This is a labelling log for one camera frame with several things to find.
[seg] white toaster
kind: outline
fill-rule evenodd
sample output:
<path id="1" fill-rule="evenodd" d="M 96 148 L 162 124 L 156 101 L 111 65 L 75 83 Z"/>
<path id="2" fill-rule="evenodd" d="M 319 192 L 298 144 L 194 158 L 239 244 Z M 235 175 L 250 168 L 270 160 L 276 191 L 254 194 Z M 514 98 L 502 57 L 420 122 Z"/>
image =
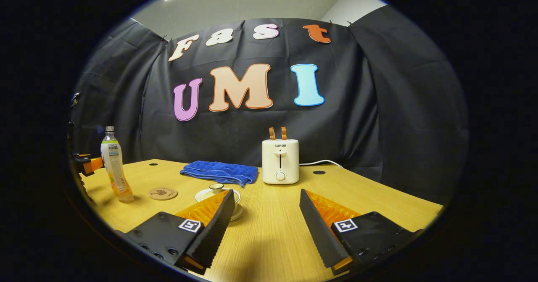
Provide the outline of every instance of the white toaster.
<path id="1" fill-rule="evenodd" d="M 267 184 L 294 184 L 299 180 L 299 142 L 261 142 L 261 178 Z"/>

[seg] teacup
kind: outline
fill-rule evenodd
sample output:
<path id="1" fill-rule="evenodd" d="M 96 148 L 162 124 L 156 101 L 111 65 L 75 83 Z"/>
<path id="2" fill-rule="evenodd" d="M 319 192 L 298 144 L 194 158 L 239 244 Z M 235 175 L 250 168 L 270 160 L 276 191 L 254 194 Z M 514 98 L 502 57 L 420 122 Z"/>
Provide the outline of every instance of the teacup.
<path id="1" fill-rule="evenodd" d="M 207 198 L 209 198 L 211 196 L 214 196 L 214 195 L 219 194 L 220 192 L 222 192 L 224 190 L 224 184 L 211 184 L 209 186 L 209 188 L 211 189 L 211 192 L 208 192 L 207 194 L 205 194 L 203 196 L 202 200 L 207 199 Z M 234 190 L 234 201 L 235 201 L 234 213 L 235 213 L 235 211 L 237 211 L 237 202 L 239 202 L 240 199 L 241 199 L 241 194 L 239 194 L 239 192 Z"/>

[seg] plastic bottle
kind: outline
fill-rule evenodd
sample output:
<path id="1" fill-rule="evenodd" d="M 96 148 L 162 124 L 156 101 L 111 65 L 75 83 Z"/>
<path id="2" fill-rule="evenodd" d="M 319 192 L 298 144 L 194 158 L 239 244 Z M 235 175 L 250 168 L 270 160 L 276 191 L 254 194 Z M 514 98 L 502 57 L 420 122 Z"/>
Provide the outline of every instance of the plastic bottle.
<path id="1" fill-rule="evenodd" d="M 123 173 L 121 147 L 116 137 L 114 137 L 114 127 L 107 126 L 105 128 L 105 137 L 101 143 L 100 150 L 114 194 L 121 202 L 128 203 L 133 201 L 135 197 L 125 179 L 125 173 Z"/>

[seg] table surface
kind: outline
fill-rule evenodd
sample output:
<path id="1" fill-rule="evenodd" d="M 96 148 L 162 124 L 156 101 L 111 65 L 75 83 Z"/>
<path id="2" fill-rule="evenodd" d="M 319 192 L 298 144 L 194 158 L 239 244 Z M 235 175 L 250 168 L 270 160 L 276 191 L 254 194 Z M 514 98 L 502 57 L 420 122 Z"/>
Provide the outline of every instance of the table surface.
<path id="1" fill-rule="evenodd" d="M 193 205 L 194 195 L 215 183 L 180 175 L 185 165 L 158 159 L 124 165 L 125 178 L 135 195 L 131 203 L 115 198 L 105 169 L 83 177 L 83 181 L 96 202 L 94 210 L 104 222 L 112 229 L 129 232 L 159 211 L 174 214 Z M 179 194 L 171 200 L 154 200 L 148 192 L 156 187 L 173 188 Z M 325 281 L 335 277 L 323 266 L 299 209 L 301 188 L 358 213 L 377 211 L 411 232 L 425 228 L 442 208 L 336 165 L 301 166 L 296 184 L 265 184 L 259 169 L 253 184 L 224 187 L 241 194 L 238 203 L 243 214 L 228 225 L 205 275 L 192 273 L 216 282 Z"/>

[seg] black backdrop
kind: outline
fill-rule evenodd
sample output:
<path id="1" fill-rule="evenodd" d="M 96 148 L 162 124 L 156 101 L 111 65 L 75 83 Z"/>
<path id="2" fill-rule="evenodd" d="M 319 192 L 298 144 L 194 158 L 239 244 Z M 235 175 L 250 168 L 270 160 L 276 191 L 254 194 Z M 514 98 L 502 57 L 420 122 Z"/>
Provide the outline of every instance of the black backdrop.
<path id="1" fill-rule="evenodd" d="M 276 24 L 279 36 L 256 40 L 253 29 Z M 331 43 L 311 39 L 304 25 L 327 29 Z M 212 33 L 234 29 L 227 43 L 206 46 Z M 177 41 L 199 34 L 179 59 Z M 271 66 L 267 89 L 273 106 L 232 106 L 211 112 L 214 78 L 231 67 L 239 79 L 256 63 Z M 317 65 L 325 102 L 298 106 L 294 64 Z M 173 89 L 202 78 L 198 111 L 189 121 L 174 115 Z M 269 127 L 285 126 L 299 140 L 300 161 L 330 159 L 372 180 L 445 204 L 467 152 L 467 112 L 454 71 L 434 43 L 390 6 L 350 27 L 307 19 L 254 19 L 217 25 L 170 42 L 132 19 L 96 48 L 76 91 L 75 148 L 99 155 L 105 125 L 115 125 L 126 163 L 165 159 L 261 166 Z"/>

